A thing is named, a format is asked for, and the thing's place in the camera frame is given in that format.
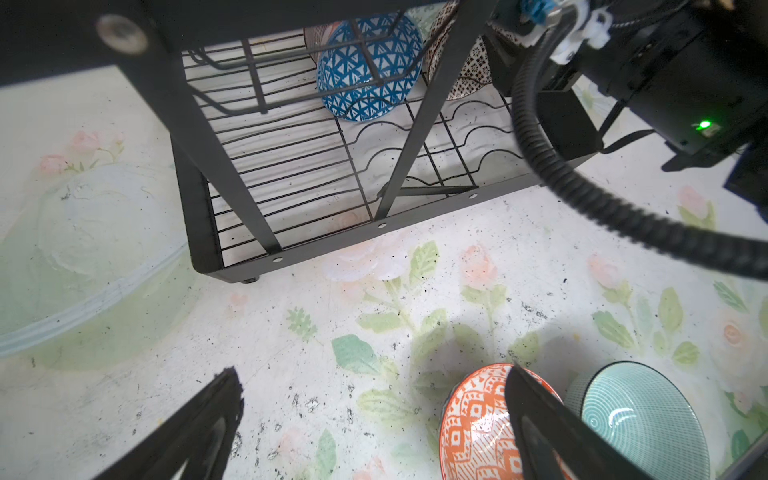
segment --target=screw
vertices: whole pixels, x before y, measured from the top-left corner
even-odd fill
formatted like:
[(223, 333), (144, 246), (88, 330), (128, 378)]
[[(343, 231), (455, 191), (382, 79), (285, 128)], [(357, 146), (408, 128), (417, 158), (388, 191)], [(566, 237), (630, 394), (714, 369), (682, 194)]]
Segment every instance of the screw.
[(96, 21), (96, 33), (109, 48), (126, 55), (140, 55), (149, 47), (147, 34), (123, 15), (102, 15)]

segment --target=rack leg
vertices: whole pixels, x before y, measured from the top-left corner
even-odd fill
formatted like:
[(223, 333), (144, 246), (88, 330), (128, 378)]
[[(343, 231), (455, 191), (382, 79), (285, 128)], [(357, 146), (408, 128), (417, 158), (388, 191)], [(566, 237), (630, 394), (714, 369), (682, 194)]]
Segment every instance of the rack leg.
[(395, 170), (389, 178), (389, 186), (376, 211), (376, 220), (383, 220), (398, 197), (400, 188), (410, 172), (416, 155), (424, 144), (432, 124), (451, 91), (453, 82), (462, 70), (475, 40), (482, 32), (485, 21), (491, 16), (498, 0), (464, 0), (458, 7), (450, 36), (445, 43), (440, 63), (424, 100), (416, 114), (413, 128), (402, 146)]
[[(173, 132), (174, 143), (213, 184), (261, 246), (268, 253), (280, 252), (280, 243), (190, 93), (179, 53), (165, 48), (138, 1), (101, 0), (89, 6), (80, 18), (83, 28), (91, 32), (95, 41), (111, 47), (108, 51), (112, 61)], [(134, 36), (138, 42), (130, 45), (134, 51), (121, 53), (121, 44), (110, 45), (110, 32), (103, 20), (118, 15), (112, 39), (120, 42)], [(94, 25), (102, 27), (98, 34)]]

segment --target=black metal dish rack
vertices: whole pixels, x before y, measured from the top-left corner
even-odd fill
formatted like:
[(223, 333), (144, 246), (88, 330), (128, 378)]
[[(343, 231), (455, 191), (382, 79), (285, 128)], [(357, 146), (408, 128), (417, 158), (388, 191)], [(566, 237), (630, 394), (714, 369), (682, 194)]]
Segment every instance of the black metal dish rack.
[[(252, 28), (242, 19), (233, 21), (231, 35), (227, 25), (212, 28), (210, 23), (216, 19), (206, 22), (205, 16), (237, 17), (244, 8), (237, 2), (219, 4), (229, 11), (216, 14), (205, 8), (174, 10), (180, 6), (170, 1), (104, 2), (81, 13), (83, 26), (91, 30), (109, 17), (98, 33), (107, 45), (110, 36), (118, 41), (139, 40), (141, 51), (110, 50), (109, 55), (170, 131), (190, 254), (198, 272), (227, 282), (253, 282), (262, 273), (536, 183), (519, 162), (511, 162), (515, 167), (506, 175), (476, 178), (489, 156), (520, 159), (511, 135), (507, 98), (488, 86), (477, 98), (445, 102), (495, 0), (461, 2), (401, 75), (419, 67), (429, 46), (453, 21), (433, 81), (427, 86), (426, 79), (420, 79), (403, 104), (387, 116), (354, 124), (333, 117), (323, 107), (323, 95), (395, 78), (382, 78), (370, 55), (365, 55), (371, 81), (318, 92), (309, 53), (339, 46), (308, 49), (296, 29), (318, 21), (398, 12), (391, 34), (406, 8), (424, 3), (428, 2), (362, 6), (331, 2), (328, 8), (322, 5), (322, 12), (309, 2), (270, 4), (268, 15), (254, 20)], [(200, 5), (209, 6), (207, 2)], [(181, 21), (198, 28), (187, 25), (181, 31)], [(348, 43), (358, 45), (364, 54), (368, 43), (388, 35), (365, 36), (353, 19), (349, 21), (356, 38)], [(232, 38), (243, 39), (200, 46)], [(556, 116), (585, 117), (570, 91), (552, 94), (560, 95), (555, 101)], [(550, 134), (546, 124), (557, 119), (545, 120), (546, 104), (542, 104), (541, 122)], [(475, 124), (457, 126), (457, 114), (478, 107)], [(477, 124), (494, 112), (505, 112), (505, 121)], [(484, 145), (482, 154), (473, 147), (473, 158), (465, 158), (462, 153), (472, 134), (481, 130), (504, 138)], [(356, 149), (366, 142), (370, 147), (374, 132), (373, 136), (381, 137), (385, 131), (404, 137), (390, 135), (389, 143), (375, 153), (367, 151), (362, 158), (357, 154)], [(429, 138), (436, 135), (442, 143), (430, 147)], [(552, 134), (550, 140), (563, 144), (562, 151), (573, 165), (594, 154), (594, 145), (559, 141)], [(365, 175), (374, 167), (389, 165), (395, 159), (386, 159), (394, 154), (396, 162), (389, 167), (386, 181), (372, 184)]]

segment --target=floral tablecloth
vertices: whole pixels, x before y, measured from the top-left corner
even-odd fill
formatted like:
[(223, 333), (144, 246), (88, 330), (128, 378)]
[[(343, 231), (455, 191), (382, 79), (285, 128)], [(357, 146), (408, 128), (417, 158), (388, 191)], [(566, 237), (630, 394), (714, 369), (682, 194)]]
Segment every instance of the floral tablecloth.
[[(577, 92), (605, 116), (594, 86)], [(116, 70), (6, 88), (0, 105), (2, 478), (90, 478), (227, 366), (245, 413), (226, 478), (439, 478), (446, 396), (513, 359), (561, 395), (614, 360), (660, 370), (712, 475), (768, 429), (766, 284), (644, 250), (546, 189), (230, 285), (191, 269), (167, 132)], [(622, 114), (606, 140), (642, 126)], [(721, 187), (732, 159), (663, 174), (669, 156), (650, 136), (581, 171), (659, 214), (768, 237)]]

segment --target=black corrugated tube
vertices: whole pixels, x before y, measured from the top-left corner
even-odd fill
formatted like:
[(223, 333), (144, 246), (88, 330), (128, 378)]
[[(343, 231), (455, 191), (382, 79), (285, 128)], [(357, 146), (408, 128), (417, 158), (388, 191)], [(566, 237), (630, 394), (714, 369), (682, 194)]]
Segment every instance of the black corrugated tube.
[(512, 125), (531, 169), (566, 204), (609, 230), (672, 257), (725, 273), (768, 280), (768, 243), (687, 227), (643, 211), (577, 173), (550, 146), (536, 114), (538, 78), (576, 19), (572, 8), (542, 35), (512, 87)]

